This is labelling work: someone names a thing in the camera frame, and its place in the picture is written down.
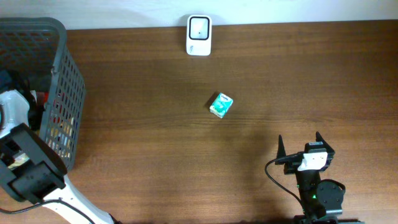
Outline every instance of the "small teal box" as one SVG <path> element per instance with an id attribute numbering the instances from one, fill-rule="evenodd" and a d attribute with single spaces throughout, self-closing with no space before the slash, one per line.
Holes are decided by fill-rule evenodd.
<path id="1" fill-rule="evenodd" d="M 229 96 L 220 93 L 216 100 L 211 104 L 210 112 L 217 115 L 219 118 L 223 118 L 233 102 L 234 100 L 232 100 Z"/>

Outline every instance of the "table surface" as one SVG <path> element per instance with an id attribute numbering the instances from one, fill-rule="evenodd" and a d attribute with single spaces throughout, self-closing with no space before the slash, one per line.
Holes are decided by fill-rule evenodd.
<path id="1" fill-rule="evenodd" d="M 237 223 L 301 214 L 264 165 L 319 131 L 322 179 L 347 190 L 341 218 L 398 220 L 398 21 L 216 26 L 212 53 L 185 28 L 68 31 L 87 96 L 75 186 L 124 223 Z M 234 99 L 219 119 L 206 102 Z M 270 173 L 295 193 L 283 167 Z M 1 208 L 17 203 L 0 191 Z M 2 223 L 66 223 L 45 208 Z"/>

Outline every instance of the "white wall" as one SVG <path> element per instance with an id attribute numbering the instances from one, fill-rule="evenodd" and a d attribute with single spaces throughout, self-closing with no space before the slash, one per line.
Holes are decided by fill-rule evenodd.
<path id="1" fill-rule="evenodd" d="M 0 0 L 1 17 L 54 17 L 67 29 L 398 19 L 398 0 Z"/>

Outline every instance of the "gray plastic basket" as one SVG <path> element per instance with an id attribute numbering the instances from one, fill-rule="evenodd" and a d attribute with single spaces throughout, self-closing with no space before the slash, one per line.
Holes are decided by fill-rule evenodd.
<path id="1" fill-rule="evenodd" d="M 71 170 L 86 90 L 66 43 L 56 19 L 0 19 L 0 67 L 18 71 L 31 90 L 49 93 L 39 136 Z"/>

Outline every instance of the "green and white eraser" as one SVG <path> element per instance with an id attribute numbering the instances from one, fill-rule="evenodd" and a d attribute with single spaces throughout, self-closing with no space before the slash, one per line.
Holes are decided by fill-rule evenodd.
<path id="1" fill-rule="evenodd" d="M 233 102 L 234 100 L 232 100 L 229 96 L 220 93 L 213 104 L 211 104 L 210 112 L 217 115 L 219 118 L 223 118 Z"/>

